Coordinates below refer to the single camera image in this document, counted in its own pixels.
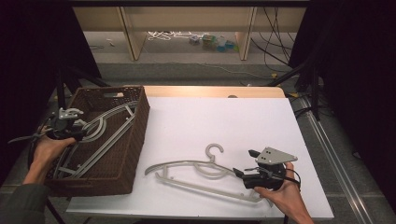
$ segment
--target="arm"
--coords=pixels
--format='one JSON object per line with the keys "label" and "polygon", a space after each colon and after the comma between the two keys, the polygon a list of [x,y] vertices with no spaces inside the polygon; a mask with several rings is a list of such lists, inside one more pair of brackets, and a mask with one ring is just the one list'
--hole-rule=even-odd
{"label": "arm", "polygon": [[44,181],[52,162],[64,149],[74,144],[74,138],[52,140],[42,136],[35,149],[34,160],[21,186],[17,187],[7,205],[0,210],[0,223],[44,223],[44,206],[49,189]]}
{"label": "arm", "polygon": [[46,135],[42,136],[38,140],[32,165],[22,184],[44,184],[52,162],[62,154],[67,146],[75,142],[74,138],[52,140]]}
{"label": "arm", "polygon": [[[286,169],[294,169],[291,162],[286,162],[285,164]],[[294,178],[294,172],[289,170],[287,170],[286,176]],[[309,216],[308,210],[306,210],[300,190],[295,183],[285,180],[282,187],[277,191],[271,191],[261,187],[256,187],[254,190],[260,193],[260,197],[267,198],[273,202],[281,212],[297,223],[314,223],[311,216]]]}

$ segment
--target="hand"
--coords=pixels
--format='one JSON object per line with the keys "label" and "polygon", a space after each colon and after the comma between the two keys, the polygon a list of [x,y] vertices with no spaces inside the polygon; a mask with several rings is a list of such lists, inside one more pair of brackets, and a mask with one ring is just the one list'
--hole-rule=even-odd
{"label": "hand", "polygon": [[[294,172],[290,171],[294,169],[293,164],[286,162],[285,165],[286,169],[289,169],[286,171],[286,176],[294,179]],[[260,194],[261,198],[269,199],[281,212],[297,223],[314,223],[306,210],[297,184],[289,180],[284,180],[282,187],[276,191],[261,187],[256,187],[254,190]]]}
{"label": "hand", "polygon": [[43,135],[37,142],[32,165],[22,184],[44,184],[52,162],[62,154],[67,146],[75,143],[76,139],[74,138],[53,140]]}

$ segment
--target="brown wicker basket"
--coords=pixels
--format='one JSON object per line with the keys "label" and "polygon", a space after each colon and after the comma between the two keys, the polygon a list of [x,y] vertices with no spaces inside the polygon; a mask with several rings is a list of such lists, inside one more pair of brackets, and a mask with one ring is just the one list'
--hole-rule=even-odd
{"label": "brown wicker basket", "polygon": [[[138,101],[133,126],[81,178],[47,178],[52,196],[77,197],[128,194],[132,192],[135,169],[145,141],[149,101],[142,86],[80,88],[69,108],[84,111],[81,118],[91,121],[109,109]],[[107,127],[97,140],[80,144],[67,168],[77,170],[130,117],[127,111],[107,119]]]}

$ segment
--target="white board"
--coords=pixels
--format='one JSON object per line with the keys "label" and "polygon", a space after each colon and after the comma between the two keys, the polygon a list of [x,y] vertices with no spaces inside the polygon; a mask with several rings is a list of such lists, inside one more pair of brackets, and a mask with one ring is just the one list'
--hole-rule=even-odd
{"label": "white board", "polygon": [[[332,210],[319,183],[288,99],[273,98],[177,98],[149,97],[151,106],[146,141],[140,155],[134,189],[128,195],[73,198],[67,212],[131,217],[262,219],[283,217],[275,207],[165,184],[154,173],[145,175],[151,165],[169,161],[209,161],[207,145],[222,145],[210,152],[216,164],[244,170],[256,167],[249,149],[265,147],[297,156],[302,195],[313,218],[333,218]],[[174,179],[210,188],[244,193],[240,179],[208,179],[192,167],[169,169]]]}

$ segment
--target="white cable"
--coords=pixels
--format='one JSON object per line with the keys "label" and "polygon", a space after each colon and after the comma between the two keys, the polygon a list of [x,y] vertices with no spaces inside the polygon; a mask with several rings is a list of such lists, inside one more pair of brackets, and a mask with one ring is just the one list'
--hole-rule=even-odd
{"label": "white cable", "polygon": [[172,37],[175,38],[185,38],[188,39],[188,36],[184,36],[184,35],[194,35],[192,32],[188,31],[187,33],[183,34],[180,31],[179,32],[148,32],[149,36],[148,40],[154,40],[154,39],[161,39],[161,40],[171,40]]}
{"label": "white cable", "polygon": [[[143,46],[143,50],[146,53],[149,53],[144,46]],[[164,62],[164,63],[180,63],[180,62],[170,61],[170,62]],[[226,71],[228,73],[231,73],[231,74],[247,74],[247,75],[251,75],[251,76],[254,76],[254,77],[260,77],[260,78],[263,78],[263,79],[274,79],[273,77],[261,77],[259,75],[255,75],[255,74],[252,74],[252,73],[249,73],[249,72],[234,72],[234,71],[230,71],[230,70],[228,70],[228,69],[226,69],[224,67],[220,67],[220,66],[216,66],[216,65],[209,65],[209,64],[205,64],[205,63],[193,63],[193,64],[199,64],[199,65],[205,66],[205,67],[219,68],[219,69],[222,69],[222,70],[224,70],[224,71]]]}

